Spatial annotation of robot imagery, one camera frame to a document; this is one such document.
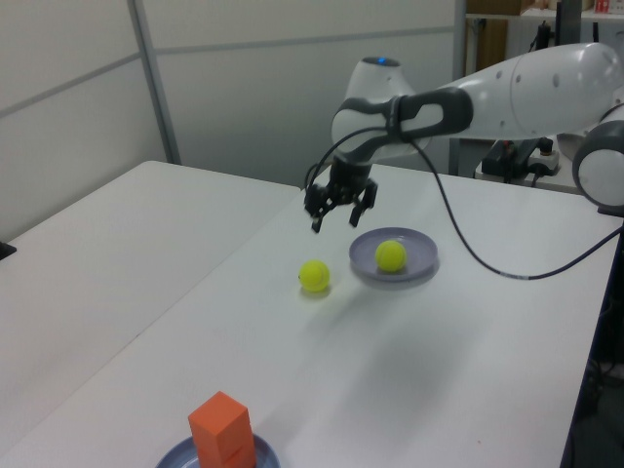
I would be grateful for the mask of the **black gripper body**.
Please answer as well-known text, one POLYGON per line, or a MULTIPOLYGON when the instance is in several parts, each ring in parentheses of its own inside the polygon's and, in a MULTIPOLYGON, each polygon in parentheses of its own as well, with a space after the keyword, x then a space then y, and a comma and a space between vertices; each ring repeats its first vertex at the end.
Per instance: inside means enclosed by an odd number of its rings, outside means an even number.
POLYGON ((328 183, 332 196, 359 196, 370 186, 374 186, 370 163, 351 162, 341 156, 333 158, 328 183))

